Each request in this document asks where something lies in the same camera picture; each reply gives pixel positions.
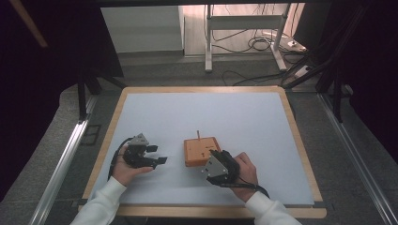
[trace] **hand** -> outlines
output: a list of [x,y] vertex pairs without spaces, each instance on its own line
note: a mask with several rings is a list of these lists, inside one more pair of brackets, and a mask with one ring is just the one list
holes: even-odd
[[[248,155],[242,152],[235,157],[235,161],[239,164],[239,178],[235,183],[237,184],[255,184],[258,185],[257,173],[255,171],[255,166],[250,161]],[[234,191],[234,194],[240,198],[242,201],[247,202],[252,195],[255,193],[255,190],[248,188],[231,188]]]
[[125,187],[131,182],[131,180],[138,174],[141,173],[149,173],[153,171],[152,167],[142,167],[134,169],[129,166],[126,161],[123,159],[123,154],[126,151],[127,146],[123,146],[119,154],[117,156],[116,164],[114,167],[114,171],[112,173],[112,177],[116,179],[120,184]]

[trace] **white board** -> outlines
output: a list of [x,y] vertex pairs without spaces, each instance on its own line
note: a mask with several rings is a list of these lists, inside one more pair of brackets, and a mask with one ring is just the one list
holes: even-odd
[[233,157],[245,151],[272,200],[314,204],[278,93],[128,94],[90,199],[105,185],[117,147],[144,133],[159,147],[146,157],[168,159],[155,171],[137,176],[121,203],[242,205],[229,188],[209,184],[202,167],[185,167],[183,143],[196,138],[196,130],[202,138],[216,137],[220,148]]

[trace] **white long sleeve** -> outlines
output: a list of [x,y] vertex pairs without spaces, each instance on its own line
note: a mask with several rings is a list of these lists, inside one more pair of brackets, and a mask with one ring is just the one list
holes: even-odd
[[119,207],[119,198],[126,190],[112,176],[106,185],[96,192],[95,198],[89,201],[78,213],[71,224],[110,224]]
[[272,201],[261,192],[255,192],[246,202],[246,208],[254,214],[255,225],[298,225],[279,201]]

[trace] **orange wooden block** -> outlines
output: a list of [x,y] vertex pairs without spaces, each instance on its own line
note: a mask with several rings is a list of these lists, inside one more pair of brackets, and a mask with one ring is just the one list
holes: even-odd
[[198,138],[184,141],[185,166],[205,166],[210,156],[209,150],[221,152],[216,138]]

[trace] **person's left hand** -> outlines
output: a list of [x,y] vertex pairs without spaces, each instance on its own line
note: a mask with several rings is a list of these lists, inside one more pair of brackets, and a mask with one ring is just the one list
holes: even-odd
[[153,171],[152,167],[142,167],[134,169],[129,166],[126,161],[123,159],[123,154],[126,151],[127,146],[123,146],[119,154],[117,156],[116,164],[114,167],[114,171],[112,173],[112,177],[116,179],[123,186],[127,186],[131,180],[138,174],[141,173],[149,173]]

